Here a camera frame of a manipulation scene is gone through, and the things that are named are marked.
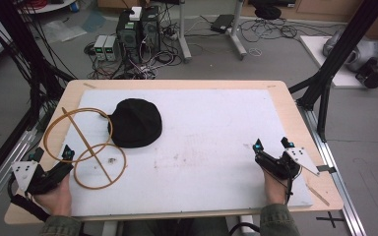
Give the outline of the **clear plastic sheet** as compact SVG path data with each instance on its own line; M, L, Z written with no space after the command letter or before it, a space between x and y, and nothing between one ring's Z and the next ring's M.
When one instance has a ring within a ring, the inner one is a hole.
M67 27L62 21L53 21L43 26L43 32L49 43L68 41L87 32L79 26Z

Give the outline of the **black flat box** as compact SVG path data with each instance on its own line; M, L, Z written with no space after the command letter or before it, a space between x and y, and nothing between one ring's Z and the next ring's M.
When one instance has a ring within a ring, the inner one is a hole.
M210 30L218 33L225 33L231 26L233 20L234 16L232 14L219 15L212 23Z

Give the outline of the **black round stool seat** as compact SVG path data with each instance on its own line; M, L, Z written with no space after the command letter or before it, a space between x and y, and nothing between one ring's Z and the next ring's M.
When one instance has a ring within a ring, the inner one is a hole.
M282 11L274 6L262 6L255 10L255 15L264 20L276 20L282 15Z

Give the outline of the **black tape cross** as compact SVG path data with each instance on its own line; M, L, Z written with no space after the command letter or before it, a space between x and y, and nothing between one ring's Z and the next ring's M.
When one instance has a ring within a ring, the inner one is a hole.
M316 219L318 221L328 221L331 223L333 228L337 227L338 222L344 222L345 220L341 217L333 217L330 211L327 212L327 216L317 216Z

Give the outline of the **white foam mat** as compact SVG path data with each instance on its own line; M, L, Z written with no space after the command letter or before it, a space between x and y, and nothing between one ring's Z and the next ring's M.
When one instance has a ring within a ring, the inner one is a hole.
M93 89L65 145L76 153L108 138L104 113L126 98L153 103L162 133L146 147L101 150L70 181L75 216L240 214L266 203L253 145L280 156L285 131L264 89Z

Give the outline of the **light wooden table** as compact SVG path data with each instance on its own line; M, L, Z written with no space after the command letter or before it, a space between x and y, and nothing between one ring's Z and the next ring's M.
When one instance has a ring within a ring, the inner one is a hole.
M79 103L82 95L87 90L93 89L264 89L272 99L276 107L277 114L282 122L285 131L285 137L293 142L296 148L305 148L314 164L323 165L320 153L318 152L311 135L298 111L298 107L289 93L286 85L281 81L201 81L201 80L78 80L69 83L66 87L56 109L51 118L54 121L62 114L62 107L67 110L80 108ZM65 138L68 130L73 127L68 119L60 122L51 132L48 139L48 145L53 154L60 157L65 146ZM41 165L44 168L53 167L58 160L51 158L44 150L41 159ZM306 187L312 186L319 192L328 194L330 206L324 205L316 198ZM289 200L289 208L293 211L327 211L338 210L342 207L343 202L338 190L328 172L320 172L315 176L305 168L302 168L300 175L295 179L292 187L292 194ZM228 216L256 214L257 211L246 210L240 214L202 214L194 215L185 213L183 215L168 215L166 217L136 217L126 219L119 216L75 216L83 221L96 220L133 220L133 219L154 219L154 218L181 218L181 217L206 217L206 216Z

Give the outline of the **thin wooden stick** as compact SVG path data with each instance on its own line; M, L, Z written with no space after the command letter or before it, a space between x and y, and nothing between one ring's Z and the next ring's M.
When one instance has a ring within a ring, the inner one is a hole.
M318 198L324 205L326 205L327 207L329 207L331 204L330 204L330 201L329 201L329 197L328 197L328 194L327 193L324 193L324 192L319 192L318 190L314 189L312 186L310 185L306 185L306 187L308 188L308 190L316 197Z

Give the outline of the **grey power supply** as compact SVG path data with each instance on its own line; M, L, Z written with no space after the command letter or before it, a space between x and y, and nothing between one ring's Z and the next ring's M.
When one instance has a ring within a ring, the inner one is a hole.
M99 61L105 61L106 56L104 52L104 44L107 40L106 35L99 35L94 43L95 56Z
M104 44L104 52L107 61L115 61L117 59L118 48L116 37L109 35Z

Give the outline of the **wooden two-ring hat rack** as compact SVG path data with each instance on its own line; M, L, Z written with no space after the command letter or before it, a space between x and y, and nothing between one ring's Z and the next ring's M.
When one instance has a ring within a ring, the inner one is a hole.
M62 110L62 114L48 125L46 131L44 132L43 138L42 138L42 146L44 147L44 150L47 152L47 154L51 158L53 158L54 160L58 160L61 163L72 164L73 165L73 177L74 177L75 181L77 182L77 184L82 188L85 188L85 189L88 189L88 190L101 190L101 189L105 189L107 187L110 187L111 185L116 183L122 177L123 173L125 172L125 169L127 167L127 157L126 157L124 150L121 147L117 147L116 145L114 145L110 142L110 139L113 136L113 123L112 123L111 119L108 117L108 115L100 109L91 108L91 107L77 108L77 109L74 109L74 110L67 110L65 107L62 107L61 110ZM94 145L94 146L90 145L90 143L86 139L85 135L83 134L83 132L81 131L81 129L77 125L76 121L74 120L74 116L76 114L83 113L83 112L97 113L98 115L102 116L103 118L105 118L107 120L108 128L110 129L110 131L108 132L108 138L104 143L97 144L97 145ZM82 140L82 142L84 143L84 145L86 147L86 149L76 159L72 158L71 160L64 160L64 159L58 158L55 154L52 153L52 151L50 150L49 145L48 145L48 139L50 137L51 132L64 119L68 119L70 121L71 125L75 128L80 139ZM118 176L115 177L114 179L112 179L110 177L110 175L107 173L106 169L102 165L101 160L97 156L106 147L116 148L122 154L122 157L123 157L122 169L120 170ZM96 163L98 164L98 166L100 167L100 169L102 170L102 172L104 173L105 177L108 180L107 184L92 187L92 186L86 185L85 183L83 183L80 180L79 175L78 175L79 164L81 162L88 160L88 159L94 159L96 161Z

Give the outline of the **black tape strip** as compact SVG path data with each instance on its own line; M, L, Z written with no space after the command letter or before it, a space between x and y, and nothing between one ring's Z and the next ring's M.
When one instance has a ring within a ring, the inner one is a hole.
M330 174L336 173L337 169L335 167L330 167L329 165L319 165L317 166L319 172L328 172Z

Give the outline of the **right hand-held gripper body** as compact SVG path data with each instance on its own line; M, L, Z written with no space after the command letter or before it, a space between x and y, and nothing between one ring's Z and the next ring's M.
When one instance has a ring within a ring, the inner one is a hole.
M287 147L279 158L272 157L262 147L254 147L254 152L255 161L281 180L296 177L302 168L315 176L320 175L320 171L304 147Z

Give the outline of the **black frame strut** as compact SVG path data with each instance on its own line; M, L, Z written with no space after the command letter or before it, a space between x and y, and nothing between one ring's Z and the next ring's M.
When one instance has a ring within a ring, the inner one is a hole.
M323 142L327 141L326 121L334 76L377 18L378 0L363 0L320 69L312 77L288 89L290 93L306 89L296 101L306 111L312 111L315 102L320 100L316 131Z
M14 1L0 0L0 44L30 86L31 107L0 147L0 167L21 134L38 122L38 112L43 102L61 98L64 91L61 81L76 80L72 73L60 70L44 57Z

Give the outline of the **white table leg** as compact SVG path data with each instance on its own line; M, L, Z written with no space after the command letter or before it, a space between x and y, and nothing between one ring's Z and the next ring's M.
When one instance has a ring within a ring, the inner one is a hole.
M116 236L118 230L117 221L105 221L102 227L101 236Z

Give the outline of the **person's right hand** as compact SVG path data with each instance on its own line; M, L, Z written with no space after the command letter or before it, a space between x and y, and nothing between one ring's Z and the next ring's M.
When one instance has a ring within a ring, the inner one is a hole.
M287 181L280 180L266 169L263 169L265 179L265 194L269 205L287 203Z

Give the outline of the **black knit hat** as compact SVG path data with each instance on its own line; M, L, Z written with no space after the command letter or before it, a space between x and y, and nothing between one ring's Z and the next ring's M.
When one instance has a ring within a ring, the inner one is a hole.
M152 144L162 133L162 120L158 108L140 98L120 101L108 116L112 125L112 141L121 148L142 148Z

